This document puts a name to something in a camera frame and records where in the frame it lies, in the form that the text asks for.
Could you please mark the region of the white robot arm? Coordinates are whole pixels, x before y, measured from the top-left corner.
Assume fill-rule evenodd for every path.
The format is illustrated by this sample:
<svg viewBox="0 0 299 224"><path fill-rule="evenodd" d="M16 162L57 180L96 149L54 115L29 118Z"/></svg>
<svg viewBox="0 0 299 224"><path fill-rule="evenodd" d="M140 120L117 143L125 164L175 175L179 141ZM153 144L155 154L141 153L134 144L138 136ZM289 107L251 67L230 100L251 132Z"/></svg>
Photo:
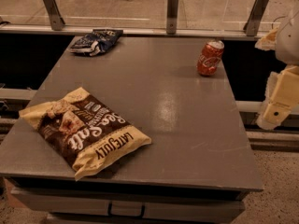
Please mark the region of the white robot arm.
<svg viewBox="0 0 299 224"><path fill-rule="evenodd" d="M299 105L299 1L280 26L260 38L255 47L273 50L286 67L279 73L271 72L267 79L265 99L256 119L264 130L279 126Z"/></svg>

